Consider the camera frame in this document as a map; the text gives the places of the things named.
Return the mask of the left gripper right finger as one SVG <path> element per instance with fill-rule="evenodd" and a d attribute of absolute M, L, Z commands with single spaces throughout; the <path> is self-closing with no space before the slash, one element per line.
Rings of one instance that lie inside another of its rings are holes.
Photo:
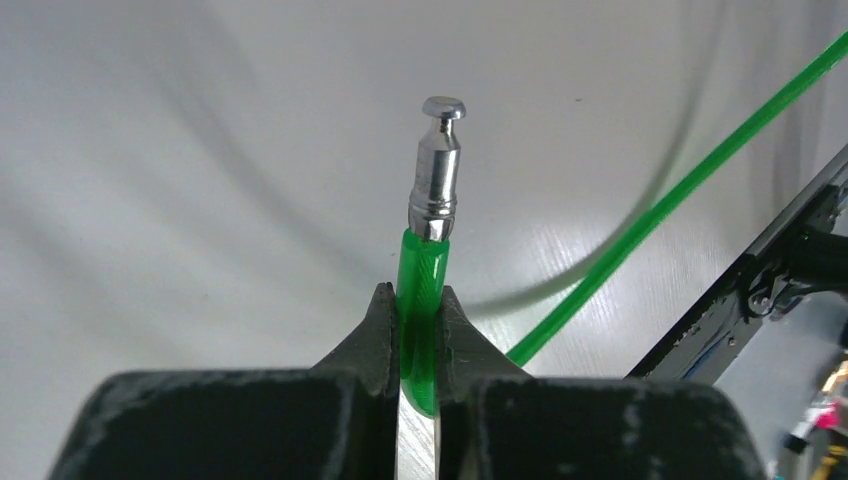
<path fill-rule="evenodd" d="M 435 321 L 440 479 L 763 479 L 733 403 L 686 381 L 535 377 L 468 320 Z"/>

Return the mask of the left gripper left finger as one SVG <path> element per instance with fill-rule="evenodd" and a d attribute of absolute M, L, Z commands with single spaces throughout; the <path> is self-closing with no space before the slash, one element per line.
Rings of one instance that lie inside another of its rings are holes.
<path fill-rule="evenodd" d="M 395 292 L 305 369 L 129 371 L 81 408 L 53 479 L 393 479 Z"/>

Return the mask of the green cable lock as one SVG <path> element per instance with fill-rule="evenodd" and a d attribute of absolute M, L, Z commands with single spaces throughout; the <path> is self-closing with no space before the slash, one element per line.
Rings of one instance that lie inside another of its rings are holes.
<path fill-rule="evenodd" d="M 846 56 L 847 36 L 841 34 L 641 214 L 602 253 L 577 287 L 507 352 L 507 358 L 519 366 L 526 365 L 672 212 Z M 435 96 L 424 102 L 422 111 L 432 123 L 418 144 L 408 227 L 400 248 L 396 304 L 401 387 L 419 414 L 433 418 L 437 406 L 436 316 L 443 299 L 449 237 L 456 217 L 461 154 L 454 124 L 465 116 L 466 107 L 459 99 Z"/>

